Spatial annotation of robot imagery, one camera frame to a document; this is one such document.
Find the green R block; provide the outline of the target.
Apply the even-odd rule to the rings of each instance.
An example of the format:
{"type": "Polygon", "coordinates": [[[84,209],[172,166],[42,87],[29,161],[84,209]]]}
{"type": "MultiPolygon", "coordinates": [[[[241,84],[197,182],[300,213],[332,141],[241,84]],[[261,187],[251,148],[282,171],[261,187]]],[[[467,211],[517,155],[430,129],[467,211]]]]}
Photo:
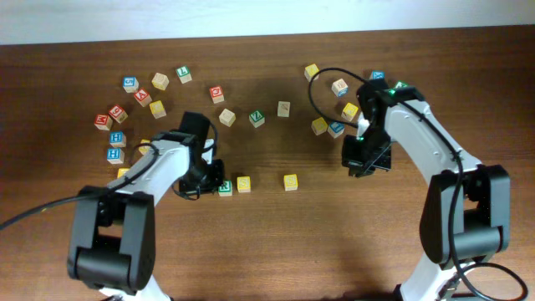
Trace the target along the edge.
{"type": "Polygon", "coordinates": [[[231,196],[232,195],[232,182],[229,180],[225,180],[219,187],[218,187],[218,194],[219,196],[231,196]]]}

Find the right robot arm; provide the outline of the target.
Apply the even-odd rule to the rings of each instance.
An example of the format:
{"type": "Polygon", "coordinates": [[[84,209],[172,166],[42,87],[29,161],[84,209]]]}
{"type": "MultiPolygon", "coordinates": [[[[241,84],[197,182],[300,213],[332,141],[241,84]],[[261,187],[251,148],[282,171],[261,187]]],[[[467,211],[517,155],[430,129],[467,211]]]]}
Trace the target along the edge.
{"type": "Polygon", "coordinates": [[[492,257],[510,242],[508,173],[464,150],[438,122],[414,87],[366,81],[356,92],[356,135],[344,138],[342,164],[354,177],[391,168],[398,143],[423,176],[427,195],[420,218],[423,255],[408,279],[385,300],[487,300],[470,282],[479,268],[510,269],[492,257]]]}

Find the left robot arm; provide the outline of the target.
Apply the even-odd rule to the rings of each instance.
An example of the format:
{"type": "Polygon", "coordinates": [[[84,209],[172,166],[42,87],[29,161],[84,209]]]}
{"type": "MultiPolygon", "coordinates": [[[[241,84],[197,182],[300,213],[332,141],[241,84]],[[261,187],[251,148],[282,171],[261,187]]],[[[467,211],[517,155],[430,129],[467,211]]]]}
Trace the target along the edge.
{"type": "Polygon", "coordinates": [[[206,116],[186,112],[178,129],[146,143],[149,150],[121,178],[79,192],[67,258],[72,279],[109,300],[169,299],[153,274],[155,206],[168,189],[195,201],[222,185],[212,128],[206,116]]]}

